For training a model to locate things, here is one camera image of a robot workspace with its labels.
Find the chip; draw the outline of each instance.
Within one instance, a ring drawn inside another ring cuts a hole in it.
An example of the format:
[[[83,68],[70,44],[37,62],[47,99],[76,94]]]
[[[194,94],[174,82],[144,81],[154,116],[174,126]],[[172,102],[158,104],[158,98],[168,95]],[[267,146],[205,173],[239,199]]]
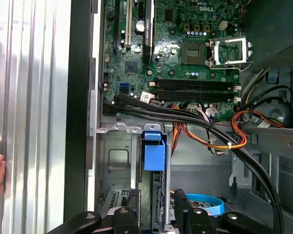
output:
[[[172,21],[172,10],[165,10],[165,21]]]
[[[126,61],[125,62],[125,73],[136,74],[138,72],[138,62]]]
[[[209,27],[209,25],[205,25],[205,27],[204,27],[204,31],[207,32],[207,33],[210,31],[210,27]]]
[[[205,45],[198,42],[182,43],[182,63],[193,65],[205,65]]]

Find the metal bracket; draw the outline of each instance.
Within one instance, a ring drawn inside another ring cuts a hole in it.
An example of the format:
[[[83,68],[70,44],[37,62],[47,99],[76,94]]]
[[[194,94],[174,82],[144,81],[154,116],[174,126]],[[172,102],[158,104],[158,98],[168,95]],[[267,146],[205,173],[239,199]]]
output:
[[[229,178],[229,186],[232,187],[234,178],[236,178],[238,189],[252,188],[252,175],[249,171],[248,176],[244,177],[244,163],[235,155],[232,156],[232,174]]]
[[[233,42],[241,42],[242,46],[240,47],[241,51],[241,55],[242,55],[242,59],[241,60],[228,60],[225,63],[221,63],[220,62],[220,57],[219,57],[219,47],[221,43],[233,43]],[[211,48],[212,51],[212,56],[209,59],[209,67],[210,69],[238,69],[240,70],[238,67],[224,67],[224,68],[213,68],[214,66],[220,66],[220,65],[235,65],[235,64],[242,64],[242,63],[249,63],[249,66],[247,68],[250,67],[251,62],[248,62],[247,60],[249,59],[249,57],[252,55],[252,50],[250,50],[252,48],[252,44],[250,42],[248,42],[246,40],[246,37],[235,37],[235,38],[230,38],[230,39],[215,39],[215,40],[210,40],[209,42],[206,43],[206,46]]]
[[[143,132],[160,132],[161,126],[159,124],[146,124],[144,128],[128,127],[124,123],[117,123],[112,128],[98,128],[97,133],[106,134],[109,131],[127,131],[129,134],[141,135]]]

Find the pcie slot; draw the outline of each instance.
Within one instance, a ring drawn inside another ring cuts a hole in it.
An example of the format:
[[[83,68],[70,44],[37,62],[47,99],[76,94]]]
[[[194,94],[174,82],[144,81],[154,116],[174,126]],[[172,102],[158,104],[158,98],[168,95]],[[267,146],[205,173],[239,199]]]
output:
[[[198,80],[177,80],[158,79],[157,86],[164,90],[212,90],[228,91],[234,87],[232,82],[198,81]]]
[[[200,93],[188,91],[159,90],[156,96],[160,101],[200,100],[212,102],[228,102],[233,101],[233,95],[233,93]]]
[[[116,56],[119,50],[119,14],[120,14],[120,0],[115,0],[115,16],[114,16],[114,34],[113,34],[113,47]]]
[[[126,10],[126,37],[125,37],[125,45],[126,45],[126,48],[130,48],[131,47],[132,2],[133,2],[133,0],[127,0],[127,10]]]

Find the silver metal panel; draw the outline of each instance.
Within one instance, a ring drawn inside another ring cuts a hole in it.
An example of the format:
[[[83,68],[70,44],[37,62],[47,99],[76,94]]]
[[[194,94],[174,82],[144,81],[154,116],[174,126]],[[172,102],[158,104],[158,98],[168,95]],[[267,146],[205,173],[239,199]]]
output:
[[[0,234],[63,222],[69,19],[69,2],[0,0]]]

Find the capacitor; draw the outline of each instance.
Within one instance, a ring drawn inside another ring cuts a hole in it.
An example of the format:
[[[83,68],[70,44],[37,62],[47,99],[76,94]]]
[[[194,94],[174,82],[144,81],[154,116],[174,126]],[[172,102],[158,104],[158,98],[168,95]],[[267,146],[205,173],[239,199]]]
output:
[[[125,30],[121,31],[121,37],[125,39]]]

